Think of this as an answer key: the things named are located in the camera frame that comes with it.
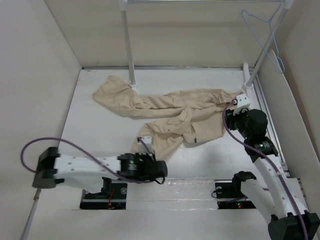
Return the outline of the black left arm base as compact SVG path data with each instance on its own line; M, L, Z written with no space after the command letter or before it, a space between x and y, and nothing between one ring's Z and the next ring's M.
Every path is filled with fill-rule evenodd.
M79 208L82 210L125 210L128 184L124 181L111 183L110 193L82 191Z

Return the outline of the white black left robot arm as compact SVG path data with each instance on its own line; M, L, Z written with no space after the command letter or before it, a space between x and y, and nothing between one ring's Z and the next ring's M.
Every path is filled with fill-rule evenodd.
M92 160L60 154L57 147L49 147L38 158L32 187L69 186L104 199L111 194L111 181L162 184L167 175L166 162L148 153L125 153Z

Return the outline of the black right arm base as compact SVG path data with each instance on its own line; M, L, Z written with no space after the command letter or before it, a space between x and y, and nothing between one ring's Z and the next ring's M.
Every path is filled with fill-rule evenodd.
M219 210L255 209L251 200L241 192L235 190L230 180L218 180L214 182L215 189L211 196L217 201Z

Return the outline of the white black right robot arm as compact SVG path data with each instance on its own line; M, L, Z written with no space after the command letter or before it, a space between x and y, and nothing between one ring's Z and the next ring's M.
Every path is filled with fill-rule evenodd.
M317 213L308 208L291 191L287 176L279 161L274 143L267 137L268 120L259 109L230 109L222 112L222 122L228 132L238 131L254 166L258 169L267 190L259 184L257 177L248 171L240 171L233 176L231 191L237 197L248 197L267 223L272 240L312 240L320 226Z

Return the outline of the beige trousers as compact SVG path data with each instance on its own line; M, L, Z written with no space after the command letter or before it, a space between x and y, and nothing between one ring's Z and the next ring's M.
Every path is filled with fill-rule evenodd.
M202 144L221 138L225 133L223 109L238 95L238 92L205 88L140 95L112 75L92 97L122 117L151 119L137 137L152 136L155 157L163 160L183 142Z

